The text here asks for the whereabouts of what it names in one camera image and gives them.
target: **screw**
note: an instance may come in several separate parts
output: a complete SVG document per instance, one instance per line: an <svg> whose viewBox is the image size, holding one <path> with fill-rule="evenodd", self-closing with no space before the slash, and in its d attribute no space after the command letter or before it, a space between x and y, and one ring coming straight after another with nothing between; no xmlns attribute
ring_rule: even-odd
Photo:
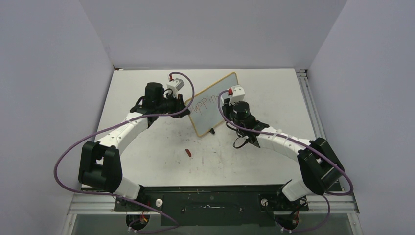
<svg viewBox="0 0 415 235"><path fill-rule="evenodd" d="M266 199L266 198L263 198L262 200L261 200L261 205L262 206L266 206L268 204L268 200Z"/></svg>
<svg viewBox="0 0 415 235"><path fill-rule="evenodd" d="M156 207L161 207L163 205L163 200L157 199L156 200Z"/></svg>

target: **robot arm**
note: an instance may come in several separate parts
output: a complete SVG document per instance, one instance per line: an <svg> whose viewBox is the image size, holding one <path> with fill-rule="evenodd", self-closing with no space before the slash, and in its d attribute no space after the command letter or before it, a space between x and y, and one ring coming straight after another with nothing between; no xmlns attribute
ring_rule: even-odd
<svg viewBox="0 0 415 235"><path fill-rule="evenodd" d="M222 110L224 115L234 124L251 130L281 134L295 139L318 150L340 169L344 170L325 139L317 138L315 141L300 139L260 122L251 115L249 104L243 101L245 92L239 85L229 89L228 94L231 95L231 98L224 100ZM300 144L287 141L287 139L281 137L257 134L240 129L236 131L238 136L245 138L245 142L256 147L272 149L298 162L301 178L290 181L282 188L283 195L291 202L310 193L323 195L341 177L341 174L330 164L322 161L316 154Z"/></svg>
<svg viewBox="0 0 415 235"><path fill-rule="evenodd" d="M179 94L183 85L181 79L170 79L165 90L160 83L148 83L145 87L145 95L137 101L123 120L123 122L127 121L127 124L96 142L88 141L83 145L78 181L96 189L136 199L141 186L122 176L120 155L158 117L129 120L147 114L172 114L184 109L183 97ZM186 110L172 117L181 118L189 114L190 110Z"/></svg>

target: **white cable tie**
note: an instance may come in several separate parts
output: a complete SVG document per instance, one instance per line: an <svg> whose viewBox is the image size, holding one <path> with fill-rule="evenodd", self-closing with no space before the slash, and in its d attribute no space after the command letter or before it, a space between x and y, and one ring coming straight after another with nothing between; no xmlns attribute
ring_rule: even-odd
<svg viewBox="0 0 415 235"><path fill-rule="evenodd" d="M129 122L131 125L134 126L133 122L127 119L127 122Z"/></svg>
<svg viewBox="0 0 415 235"><path fill-rule="evenodd" d="M284 141L284 143L282 144L282 146L284 146L284 149L285 149L285 155L286 155L287 157L290 157L290 156L288 155L287 148L285 147L285 143L287 143L288 138L291 138L291 137L292 137L292 136L287 135L287 138L285 138L285 141Z"/></svg>
<svg viewBox="0 0 415 235"><path fill-rule="evenodd" d="M275 151L275 148L274 148L274 138L275 138L275 136L277 136L277 134L279 134L278 133L278 131L277 132L275 132L274 134L273 134L273 137L271 138L271 144L273 145L273 150Z"/></svg>

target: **white wall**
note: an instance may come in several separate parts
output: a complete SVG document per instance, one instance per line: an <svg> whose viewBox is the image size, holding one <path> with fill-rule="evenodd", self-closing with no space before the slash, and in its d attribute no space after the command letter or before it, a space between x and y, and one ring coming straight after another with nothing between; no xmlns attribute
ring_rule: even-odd
<svg viewBox="0 0 415 235"><path fill-rule="evenodd" d="M1 234L60 234L72 193L53 166L96 130L112 65L77 0L0 3ZM59 168L76 187L80 149Z"/></svg>
<svg viewBox="0 0 415 235"><path fill-rule="evenodd" d="M308 68L346 0L80 0L116 67Z"/></svg>
<svg viewBox="0 0 415 235"><path fill-rule="evenodd" d="M309 70L365 234L415 231L415 1L349 0Z"/></svg>

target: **whiteboard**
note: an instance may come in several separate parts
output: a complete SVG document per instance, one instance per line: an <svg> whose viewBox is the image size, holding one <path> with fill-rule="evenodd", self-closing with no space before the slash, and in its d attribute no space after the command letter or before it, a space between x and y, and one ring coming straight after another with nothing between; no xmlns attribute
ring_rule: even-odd
<svg viewBox="0 0 415 235"><path fill-rule="evenodd" d="M217 105L219 93L238 84L238 77L233 72L195 95L189 107L191 112L189 118L198 137L202 137L224 121Z"/></svg>

